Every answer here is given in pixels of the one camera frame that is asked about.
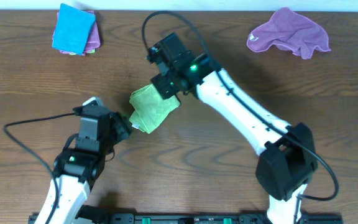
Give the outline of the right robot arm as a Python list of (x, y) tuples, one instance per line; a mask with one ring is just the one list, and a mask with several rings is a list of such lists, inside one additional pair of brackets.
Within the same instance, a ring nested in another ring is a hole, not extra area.
[(208, 54), (195, 57), (174, 33), (148, 48), (147, 59), (158, 66), (151, 79), (166, 100), (178, 92), (197, 99), (226, 118), (258, 155), (256, 178), (269, 194), (271, 223), (298, 223), (301, 194), (317, 169), (316, 159), (295, 141), (313, 146), (304, 124), (290, 125), (254, 101)]

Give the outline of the green microfiber cloth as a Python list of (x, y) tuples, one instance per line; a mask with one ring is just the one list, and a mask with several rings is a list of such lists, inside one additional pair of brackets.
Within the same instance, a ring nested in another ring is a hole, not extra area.
[(180, 105), (176, 96), (164, 100), (153, 84), (132, 92), (129, 103), (134, 108), (129, 118), (132, 127), (147, 134), (157, 129), (170, 112)]

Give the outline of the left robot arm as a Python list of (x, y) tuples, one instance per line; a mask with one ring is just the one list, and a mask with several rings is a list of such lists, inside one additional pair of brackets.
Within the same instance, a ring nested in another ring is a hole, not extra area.
[(54, 161), (53, 179), (36, 223), (73, 223), (104, 170), (106, 156), (131, 134), (128, 118), (105, 106), (79, 106), (73, 112), (81, 118), (80, 130), (67, 139)]

